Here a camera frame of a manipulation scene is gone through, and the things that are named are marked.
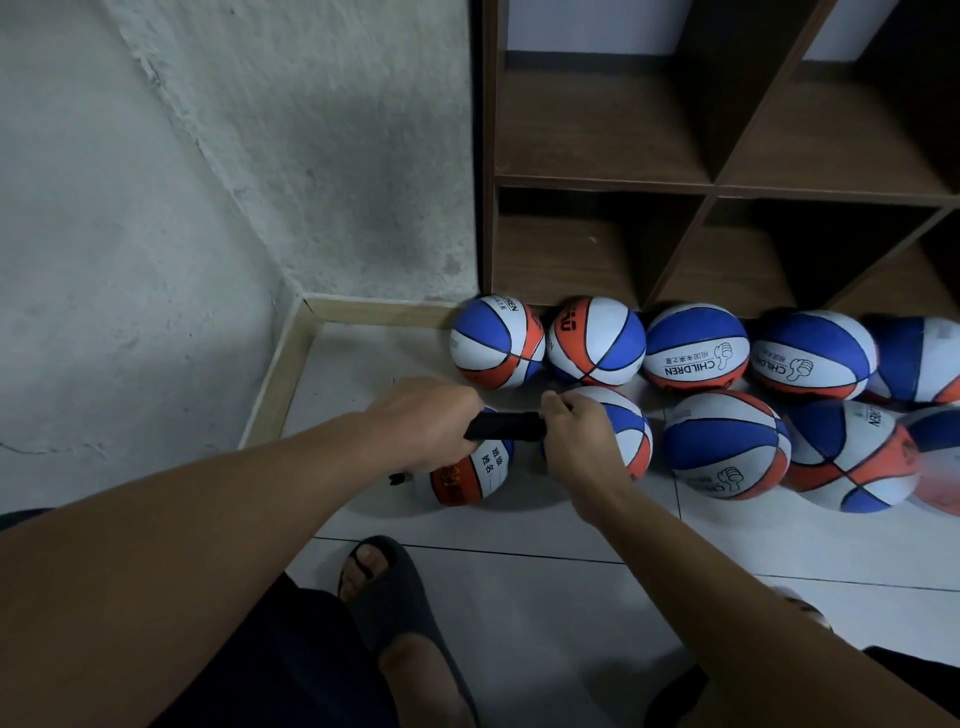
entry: basketball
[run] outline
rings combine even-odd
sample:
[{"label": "basketball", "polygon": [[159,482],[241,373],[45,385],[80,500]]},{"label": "basketball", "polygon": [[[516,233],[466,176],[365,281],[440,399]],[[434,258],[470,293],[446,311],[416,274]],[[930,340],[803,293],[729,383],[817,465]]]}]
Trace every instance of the basketball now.
[{"label": "basketball", "polygon": [[882,400],[960,400],[960,324],[922,316],[878,318],[867,326],[879,367],[867,390]]},{"label": "basketball", "polygon": [[528,305],[508,296],[470,302],[450,332],[457,369],[484,389],[517,387],[543,366],[543,326]]},{"label": "basketball", "polygon": [[820,400],[786,414],[793,456],[783,484],[843,513],[875,513],[917,486],[917,446],[889,412],[857,401]]},{"label": "basketball", "polygon": [[485,440],[470,457],[430,474],[433,494],[441,505],[476,505],[503,485],[513,457],[513,440]]},{"label": "basketball", "polygon": [[613,299],[587,298],[558,314],[547,356],[560,378],[616,387],[636,374],[647,348],[643,324]]},{"label": "basketball", "polygon": [[605,387],[580,387],[572,391],[603,404],[613,425],[623,464],[633,479],[640,480],[653,454],[653,435],[640,408],[619,392]]},{"label": "basketball", "polygon": [[876,344],[850,316],[803,311],[770,327],[750,360],[760,380],[781,392],[852,400],[876,371]]},{"label": "basketball", "polygon": [[913,498],[960,516],[960,408],[928,407],[900,420],[920,451],[920,481]]},{"label": "basketball", "polygon": [[667,414],[663,453],[675,476],[705,496],[747,500],[777,485],[790,462],[780,416],[742,392],[703,392]]},{"label": "basketball", "polygon": [[668,308],[647,330],[643,372],[664,389],[726,389],[743,376],[750,341],[726,308],[688,303]]}]

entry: person's right arm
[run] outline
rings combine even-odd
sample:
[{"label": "person's right arm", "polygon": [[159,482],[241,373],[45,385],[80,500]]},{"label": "person's right arm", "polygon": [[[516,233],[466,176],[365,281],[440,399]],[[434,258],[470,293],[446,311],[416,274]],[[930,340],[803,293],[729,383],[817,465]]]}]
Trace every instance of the person's right arm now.
[{"label": "person's right arm", "polygon": [[960,721],[762,585],[660,508],[623,467],[603,407],[543,397],[549,470],[739,713],[779,728]]}]

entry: forearm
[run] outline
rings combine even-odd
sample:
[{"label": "forearm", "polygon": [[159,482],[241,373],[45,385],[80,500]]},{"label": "forearm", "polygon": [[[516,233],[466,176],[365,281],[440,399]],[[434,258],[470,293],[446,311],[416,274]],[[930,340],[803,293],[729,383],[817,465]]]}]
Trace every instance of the forearm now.
[{"label": "forearm", "polygon": [[347,415],[0,533],[0,724],[149,722],[393,466],[371,422]]},{"label": "forearm", "polygon": [[591,511],[710,679],[757,724],[957,725],[629,483]]}]

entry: concrete wall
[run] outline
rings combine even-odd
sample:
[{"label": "concrete wall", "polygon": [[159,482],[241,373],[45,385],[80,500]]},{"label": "concrete wall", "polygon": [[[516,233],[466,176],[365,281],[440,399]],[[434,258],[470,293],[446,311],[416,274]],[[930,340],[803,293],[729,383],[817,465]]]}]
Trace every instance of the concrete wall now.
[{"label": "concrete wall", "polygon": [[468,0],[107,5],[304,293],[476,293]]},{"label": "concrete wall", "polygon": [[0,512],[235,448],[290,301],[106,13],[0,0]]},{"label": "concrete wall", "polygon": [[[517,51],[669,56],[690,2],[511,0],[508,46]],[[806,57],[856,60],[895,5],[897,0],[838,0]]]}]

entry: baseboard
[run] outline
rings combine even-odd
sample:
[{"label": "baseboard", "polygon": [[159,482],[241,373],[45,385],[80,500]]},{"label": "baseboard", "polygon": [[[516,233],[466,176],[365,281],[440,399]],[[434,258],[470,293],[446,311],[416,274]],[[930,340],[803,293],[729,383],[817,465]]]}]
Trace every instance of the baseboard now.
[{"label": "baseboard", "polygon": [[267,369],[240,440],[240,449],[253,448],[280,438],[303,365],[321,323],[303,299],[293,302],[273,361]]},{"label": "baseboard", "polygon": [[306,304],[321,321],[392,327],[453,328],[464,303],[408,303],[309,296]]}]

